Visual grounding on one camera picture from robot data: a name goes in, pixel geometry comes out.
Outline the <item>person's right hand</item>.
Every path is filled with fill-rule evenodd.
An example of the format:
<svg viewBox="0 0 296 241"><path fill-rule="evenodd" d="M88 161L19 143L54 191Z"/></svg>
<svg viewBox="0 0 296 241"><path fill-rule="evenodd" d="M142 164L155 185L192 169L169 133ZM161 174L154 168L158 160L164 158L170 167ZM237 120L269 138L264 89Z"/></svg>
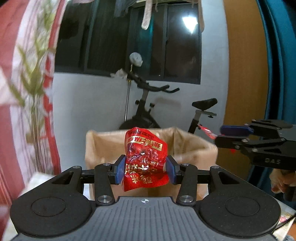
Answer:
<svg viewBox="0 0 296 241"><path fill-rule="evenodd" d="M295 187L295 172L283 174L280 169L273 169L269 178L273 193L285 193L288 187Z"/></svg>

